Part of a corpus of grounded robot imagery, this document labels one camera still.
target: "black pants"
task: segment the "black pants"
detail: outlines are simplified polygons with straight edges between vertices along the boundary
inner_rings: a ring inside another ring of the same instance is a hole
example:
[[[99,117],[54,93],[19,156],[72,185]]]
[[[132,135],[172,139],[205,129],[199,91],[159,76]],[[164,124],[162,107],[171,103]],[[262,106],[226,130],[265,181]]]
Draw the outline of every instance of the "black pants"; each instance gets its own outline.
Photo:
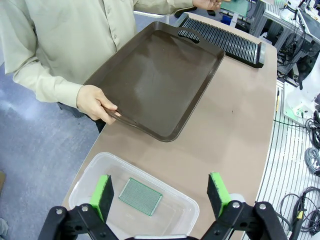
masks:
[[[71,112],[73,114],[73,116],[77,119],[86,115],[90,120],[92,120],[87,114],[84,114],[84,113],[78,111],[78,109],[76,109],[72,106],[65,105],[61,102],[57,102],[57,103],[58,103],[58,106],[61,110],[63,109],[63,110],[67,110],[67,111]],[[104,121],[102,121],[101,119],[92,120],[92,121],[95,122],[95,125],[98,128],[99,133],[101,133],[101,131],[102,131],[102,129],[104,129],[106,123]]]

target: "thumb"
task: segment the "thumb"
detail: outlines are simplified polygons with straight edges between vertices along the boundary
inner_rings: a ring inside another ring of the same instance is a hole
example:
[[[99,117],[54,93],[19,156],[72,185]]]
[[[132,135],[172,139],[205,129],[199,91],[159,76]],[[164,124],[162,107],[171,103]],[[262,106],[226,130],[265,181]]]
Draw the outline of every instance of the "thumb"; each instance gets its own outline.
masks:
[[[110,110],[117,110],[117,106],[114,105],[106,96],[102,93],[102,96],[97,97],[97,100],[101,103],[101,105]]]

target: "yellow label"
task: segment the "yellow label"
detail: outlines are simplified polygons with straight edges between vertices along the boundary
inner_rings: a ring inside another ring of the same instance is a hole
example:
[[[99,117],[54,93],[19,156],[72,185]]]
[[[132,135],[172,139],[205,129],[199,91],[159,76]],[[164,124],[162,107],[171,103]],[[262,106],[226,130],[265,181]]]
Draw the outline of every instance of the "yellow label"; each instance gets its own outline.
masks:
[[[303,211],[299,211],[298,212],[298,216],[296,218],[297,219],[302,219],[303,215],[304,215],[304,212]]]

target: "brown tray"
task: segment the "brown tray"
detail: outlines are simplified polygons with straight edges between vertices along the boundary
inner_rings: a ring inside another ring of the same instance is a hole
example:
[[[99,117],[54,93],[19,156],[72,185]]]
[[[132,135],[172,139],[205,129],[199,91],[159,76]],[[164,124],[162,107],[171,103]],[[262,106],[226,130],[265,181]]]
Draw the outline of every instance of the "brown tray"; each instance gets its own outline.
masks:
[[[187,31],[198,36],[179,36]],[[197,32],[153,22],[87,81],[118,106],[117,120],[162,141],[175,140],[206,90],[225,52]]]

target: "shirt cuff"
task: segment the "shirt cuff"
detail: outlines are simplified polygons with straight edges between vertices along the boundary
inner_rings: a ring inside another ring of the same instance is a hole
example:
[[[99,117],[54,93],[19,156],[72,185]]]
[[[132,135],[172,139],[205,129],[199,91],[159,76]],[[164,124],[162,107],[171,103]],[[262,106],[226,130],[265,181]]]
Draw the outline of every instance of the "shirt cuff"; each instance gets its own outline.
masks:
[[[193,6],[192,0],[174,0],[174,7],[176,9],[191,8]]]
[[[77,96],[80,88],[83,85],[64,81],[63,83],[56,86],[56,98],[60,103],[68,105],[73,108],[77,108]]]

